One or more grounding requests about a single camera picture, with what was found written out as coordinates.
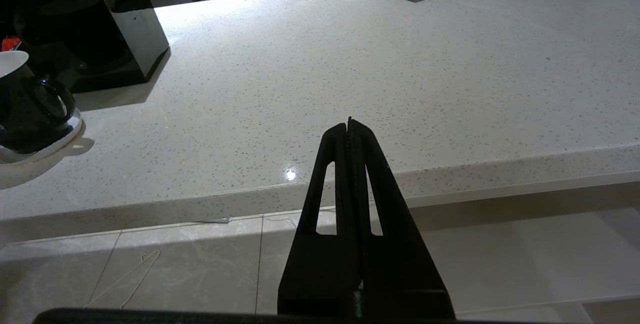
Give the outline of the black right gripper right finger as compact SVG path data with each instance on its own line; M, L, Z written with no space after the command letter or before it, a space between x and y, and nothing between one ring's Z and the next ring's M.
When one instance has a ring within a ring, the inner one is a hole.
M450 295L368 126L349 120L350 178L365 317L455 321Z

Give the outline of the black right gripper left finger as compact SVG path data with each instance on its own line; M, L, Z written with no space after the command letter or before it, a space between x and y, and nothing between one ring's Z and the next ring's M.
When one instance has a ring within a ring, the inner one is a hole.
M294 240L278 287L278 314L295 317L355 317L359 285L355 214L346 159L346 124L321 137ZM317 224L327 168L334 164L336 234Z

